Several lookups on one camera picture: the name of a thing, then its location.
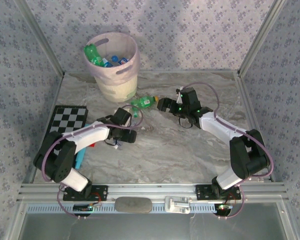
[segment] black and white checkerboard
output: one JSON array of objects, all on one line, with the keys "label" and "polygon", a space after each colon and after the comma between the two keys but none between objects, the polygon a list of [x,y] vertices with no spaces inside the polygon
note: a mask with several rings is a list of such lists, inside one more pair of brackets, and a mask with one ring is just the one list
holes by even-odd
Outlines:
[{"label": "black and white checkerboard", "polygon": [[85,106],[57,105],[53,110],[46,134],[53,131],[63,134],[83,128],[87,115],[88,110]]}]

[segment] metal extrusion bar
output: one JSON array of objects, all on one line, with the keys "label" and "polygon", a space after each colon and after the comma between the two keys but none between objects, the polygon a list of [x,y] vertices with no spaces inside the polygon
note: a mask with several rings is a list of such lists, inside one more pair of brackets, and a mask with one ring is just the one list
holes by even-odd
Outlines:
[{"label": "metal extrusion bar", "polygon": [[24,219],[26,217],[26,211],[28,209],[28,205],[21,203],[19,206],[16,206],[15,213],[10,221],[9,226],[6,229],[5,235],[3,237],[4,240],[17,240],[19,238],[22,225],[24,223]]},{"label": "metal extrusion bar", "polygon": [[[119,212],[115,209],[114,203],[106,203],[102,206],[94,208],[93,212],[86,211],[73,211],[73,204],[65,203],[63,207],[70,213],[75,214],[123,214],[124,212]],[[203,214],[203,213],[216,213],[215,205],[210,203],[190,203],[190,213],[191,214]],[[61,207],[56,204],[48,203],[31,203],[27,205],[27,214],[64,214],[65,212]],[[166,214],[164,203],[154,203],[152,205],[152,210],[150,214]]]},{"label": "metal extrusion bar", "polygon": [[44,34],[44,32],[41,30],[38,22],[36,21],[36,18],[34,14],[32,13],[29,5],[25,0],[14,0],[15,4],[19,8],[21,14],[23,15],[23,18],[25,22],[28,24],[29,28],[31,29],[33,35],[35,36],[37,42],[42,48],[42,51],[47,56],[49,62],[51,63],[54,71],[58,74],[60,78],[63,76],[63,70],[61,68],[61,65],[52,50],[51,46],[49,45],[49,42]]},{"label": "metal extrusion bar", "polygon": [[[248,122],[249,128],[258,130],[260,132],[262,138],[265,139],[263,134],[262,134],[262,131],[260,130],[259,123],[258,123],[256,114],[255,114],[255,111],[254,111],[254,107],[252,106],[252,102],[251,102],[251,99],[249,97],[248,89],[246,87],[245,82],[242,80],[241,77],[239,77],[239,75],[234,75],[234,79],[235,79],[240,97],[242,99],[243,107],[244,107],[244,110],[245,110],[245,117],[246,117],[246,120]],[[268,171],[268,169],[265,168],[261,172],[259,172],[258,174],[264,174],[267,171]],[[252,177],[252,178],[253,178],[252,181],[257,180],[257,182],[258,182],[258,178],[257,179],[256,179],[256,177]],[[276,177],[275,177],[274,174],[271,174],[271,176],[265,177],[265,178],[262,178],[262,179],[265,182],[266,181],[271,181],[271,180],[274,181],[274,182],[276,181]]]},{"label": "metal extrusion bar", "polygon": [[245,55],[245,58],[242,61],[242,64],[239,68],[240,77],[243,78],[248,71],[248,68],[255,59],[259,49],[261,48],[263,42],[265,41],[268,33],[270,32],[272,26],[275,24],[277,17],[279,16],[282,8],[284,7],[286,0],[275,0],[268,11],[256,37],[251,44],[248,53]]},{"label": "metal extrusion bar", "polygon": [[[166,196],[188,197],[193,202],[197,201],[196,185],[199,183],[127,183],[127,184],[107,184],[107,203],[114,203],[119,197],[143,197],[149,198],[153,203],[164,203]],[[18,202],[33,203],[56,203],[58,184],[22,184]],[[288,199],[286,188],[281,182],[247,182],[242,185],[245,197],[250,203],[269,203],[279,199]],[[219,204],[223,201],[200,201],[201,203]]]},{"label": "metal extrusion bar", "polygon": [[[61,88],[61,84],[64,80],[64,77],[62,77],[62,79],[60,79],[59,83],[58,83],[58,86],[56,88],[56,93],[55,93],[55,96],[53,98],[53,102],[52,102],[52,105],[51,105],[51,109],[49,111],[49,116],[48,116],[48,120],[51,119],[52,117],[52,114],[54,112],[54,109],[55,109],[55,106],[56,106],[56,102],[57,102],[57,98],[58,98],[58,95],[59,95],[59,92],[60,92],[60,88]],[[49,123],[50,121],[47,121],[46,125],[45,125],[45,128],[44,128],[44,133],[47,132],[48,130],[48,127],[49,127]],[[45,139],[45,135],[43,134],[42,135],[42,138],[41,138],[41,141],[40,141],[40,146],[42,145],[42,143],[44,142],[44,139]],[[23,183],[24,184],[29,184],[29,183],[33,183],[34,179],[35,179],[35,176],[36,176],[36,172],[37,172],[37,168],[32,165],[31,167],[31,171],[30,173],[25,176],[24,180],[23,180]]]},{"label": "metal extrusion bar", "polygon": [[299,227],[292,212],[290,202],[278,201],[276,205],[287,239],[300,240]]}]

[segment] floral patterned wall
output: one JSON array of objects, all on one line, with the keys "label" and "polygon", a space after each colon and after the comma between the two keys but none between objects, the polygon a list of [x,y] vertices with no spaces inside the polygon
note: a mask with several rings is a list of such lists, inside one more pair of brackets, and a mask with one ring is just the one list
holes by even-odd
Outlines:
[{"label": "floral patterned wall", "polygon": [[59,82],[13,0],[0,1],[0,240]]},{"label": "floral patterned wall", "polygon": [[27,0],[63,70],[94,36],[135,37],[143,70],[237,70],[274,0]]},{"label": "floral patterned wall", "polygon": [[300,0],[287,0],[244,80],[300,226]]}]

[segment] marble surface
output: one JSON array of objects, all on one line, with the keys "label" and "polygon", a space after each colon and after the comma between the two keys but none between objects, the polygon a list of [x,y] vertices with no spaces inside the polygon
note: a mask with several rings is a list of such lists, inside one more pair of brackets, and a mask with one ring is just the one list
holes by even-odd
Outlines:
[{"label": "marble surface", "polygon": [[[230,123],[248,128],[244,107],[231,73],[140,73],[136,97],[145,95],[176,98],[176,88],[203,81],[219,94],[218,114]],[[202,106],[214,109],[214,93],[195,85]],[[87,106],[87,123],[113,114],[124,103],[107,101],[94,78],[86,74],[66,74],[57,98],[58,105]],[[209,132],[196,127],[184,129],[178,118],[157,110],[144,110],[135,143],[118,149],[98,142],[85,152],[80,172],[94,183],[209,183],[230,165],[229,148]],[[43,182],[37,171],[35,183]]]}]

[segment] blue marker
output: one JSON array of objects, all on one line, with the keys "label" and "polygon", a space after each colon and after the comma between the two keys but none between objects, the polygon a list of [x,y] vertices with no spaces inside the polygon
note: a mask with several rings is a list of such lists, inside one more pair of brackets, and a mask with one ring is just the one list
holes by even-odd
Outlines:
[{"label": "blue marker", "polygon": [[82,161],[84,160],[84,156],[85,156],[85,153],[86,153],[86,147],[81,149],[80,151],[77,152],[76,154],[76,158],[75,158],[75,165],[74,165],[74,169],[79,169],[80,166],[81,166],[81,163]]}]

